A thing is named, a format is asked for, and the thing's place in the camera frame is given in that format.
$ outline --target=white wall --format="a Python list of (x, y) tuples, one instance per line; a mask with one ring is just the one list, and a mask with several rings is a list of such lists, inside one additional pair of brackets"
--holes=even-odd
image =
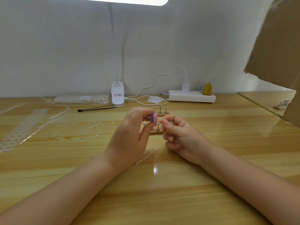
[[(178, 65), (192, 90), (284, 88), (244, 74), (272, 0), (169, 0), (162, 7), (113, 4), (119, 79), (127, 95)], [(0, 0), (0, 97), (110, 92), (114, 77), (106, 3)], [(180, 89), (183, 71), (142, 94)]]

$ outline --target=white paper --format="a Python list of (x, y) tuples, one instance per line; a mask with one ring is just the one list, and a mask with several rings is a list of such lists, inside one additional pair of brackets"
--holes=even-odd
[(163, 101), (163, 99), (158, 96), (149, 96), (149, 99), (148, 99), (149, 103), (155, 103), (155, 104), (158, 104), (161, 101)]
[(88, 100), (90, 99), (92, 96), (91, 95), (85, 95), (85, 96), (81, 96), (79, 99), (80, 100)]

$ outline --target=forearm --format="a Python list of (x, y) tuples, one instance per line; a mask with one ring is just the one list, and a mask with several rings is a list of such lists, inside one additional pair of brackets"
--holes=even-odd
[(204, 152), (199, 165), (272, 223), (300, 224), (298, 186), (219, 147)]
[(0, 215), (0, 224), (70, 224), (121, 170), (98, 155)]

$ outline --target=desk lamp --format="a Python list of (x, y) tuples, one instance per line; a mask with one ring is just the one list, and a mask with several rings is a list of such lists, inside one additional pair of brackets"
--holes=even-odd
[(110, 21), (111, 21), (111, 34), (112, 34), (112, 50), (115, 61), (115, 81), (112, 83), (111, 94), (112, 94), (112, 103), (114, 107), (121, 107), (125, 105), (124, 101), (124, 86), (123, 82), (118, 81), (118, 70), (117, 70), (117, 61), (115, 57), (115, 43), (114, 43), (114, 19), (113, 19), (113, 10), (111, 3), (126, 3), (126, 4), (139, 4), (139, 5), (154, 5), (154, 6), (163, 6), (168, 2), (168, 0), (90, 0), (90, 1), (103, 1), (108, 3), (108, 10), (110, 12)]

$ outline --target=left hand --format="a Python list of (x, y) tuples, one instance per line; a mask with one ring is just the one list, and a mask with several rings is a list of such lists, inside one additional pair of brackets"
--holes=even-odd
[(140, 160), (146, 149), (149, 134), (156, 126), (156, 123), (149, 122), (140, 133), (141, 123), (149, 121), (150, 114), (154, 112), (150, 108), (134, 107), (126, 114), (104, 152), (114, 167), (125, 170)]

